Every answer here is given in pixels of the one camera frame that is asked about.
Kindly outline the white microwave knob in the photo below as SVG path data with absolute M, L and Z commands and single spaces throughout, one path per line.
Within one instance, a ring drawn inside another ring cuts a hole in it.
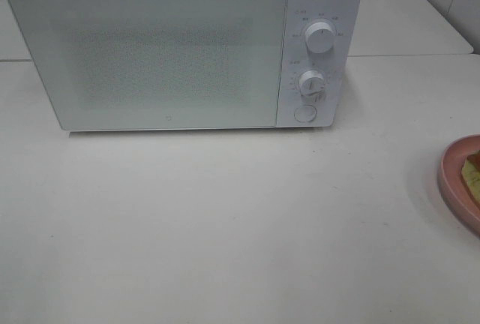
M 304 72 L 298 78 L 298 90 L 303 97 L 316 97 L 323 94 L 326 87 L 326 79 L 317 70 Z
M 328 52 L 335 43 L 336 29 L 332 23 L 321 19 L 309 24 L 304 30 L 307 49 L 314 54 Z

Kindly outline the pink round plate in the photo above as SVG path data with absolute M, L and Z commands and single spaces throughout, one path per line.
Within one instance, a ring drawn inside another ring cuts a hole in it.
M 442 153 L 437 170 L 439 192 L 453 215 L 479 237 L 479 200 L 462 176 L 461 170 L 470 155 L 479 152 L 479 135 L 457 139 Z

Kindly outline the round white door button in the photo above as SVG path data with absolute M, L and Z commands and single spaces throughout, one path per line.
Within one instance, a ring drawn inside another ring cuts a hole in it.
M 314 106 L 303 105 L 295 109 L 294 118 L 297 122 L 312 122 L 317 117 L 317 110 Z

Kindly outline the white microwave door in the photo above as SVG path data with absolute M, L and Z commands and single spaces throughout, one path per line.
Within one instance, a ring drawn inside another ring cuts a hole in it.
M 61 128 L 272 127 L 286 0 L 8 0 Z

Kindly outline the white bread sandwich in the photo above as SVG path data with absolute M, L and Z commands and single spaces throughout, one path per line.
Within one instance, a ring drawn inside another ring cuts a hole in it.
M 479 152 L 469 155 L 463 163 L 461 175 L 464 184 L 468 188 L 469 194 L 476 201 L 477 205 L 480 203 L 480 172 L 479 172 Z

